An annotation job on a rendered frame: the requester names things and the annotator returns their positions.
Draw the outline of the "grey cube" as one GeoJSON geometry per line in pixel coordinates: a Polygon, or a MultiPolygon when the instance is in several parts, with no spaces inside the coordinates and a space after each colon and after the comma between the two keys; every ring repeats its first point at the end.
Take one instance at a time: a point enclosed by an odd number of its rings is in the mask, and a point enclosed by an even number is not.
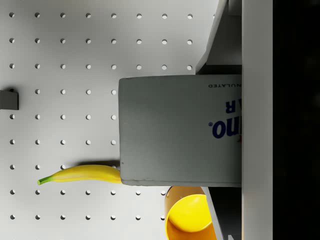
{"type": "Polygon", "coordinates": [[[18,110],[19,94],[13,90],[0,90],[0,110],[18,110]]]}

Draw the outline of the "banana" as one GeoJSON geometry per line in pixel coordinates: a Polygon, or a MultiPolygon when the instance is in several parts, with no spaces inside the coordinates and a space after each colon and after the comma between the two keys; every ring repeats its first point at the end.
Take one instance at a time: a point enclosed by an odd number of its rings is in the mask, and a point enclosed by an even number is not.
{"type": "Polygon", "coordinates": [[[37,181],[38,185],[48,182],[74,182],[97,180],[108,183],[122,184],[120,170],[107,165],[87,164],[60,170],[37,181]]]}

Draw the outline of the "yellow white box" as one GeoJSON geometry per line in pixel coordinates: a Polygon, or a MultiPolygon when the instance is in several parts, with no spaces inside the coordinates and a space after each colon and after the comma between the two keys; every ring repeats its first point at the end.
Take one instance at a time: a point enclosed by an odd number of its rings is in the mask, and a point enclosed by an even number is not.
{"type": "Polygon", "coordinates": [[[123,184],[242,185],[241,75],[122,78],[118,120],[123,184]]]}

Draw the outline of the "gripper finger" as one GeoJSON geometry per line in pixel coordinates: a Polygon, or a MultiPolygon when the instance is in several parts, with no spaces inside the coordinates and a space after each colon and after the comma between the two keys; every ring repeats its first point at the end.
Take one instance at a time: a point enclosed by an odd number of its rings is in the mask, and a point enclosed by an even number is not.
{"type": "Polygon", "coordinates": [[[242,240],[242,190],[203,187],[217,240],[242,240]]]}
{"type": "Polygon", "coordinates": [[[242,73],[242,0],[218,0],[197,75],[242,73]]]}

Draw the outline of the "yellow bowl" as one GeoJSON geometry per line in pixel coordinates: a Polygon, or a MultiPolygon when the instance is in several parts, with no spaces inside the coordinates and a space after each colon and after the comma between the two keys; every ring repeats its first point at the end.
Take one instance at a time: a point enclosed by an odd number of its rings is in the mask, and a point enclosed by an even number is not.
{"type": "Polygon", "coordinates": [[[172,186],[164,199],[167,240],[218,240],[200,186],[172,186]]]}

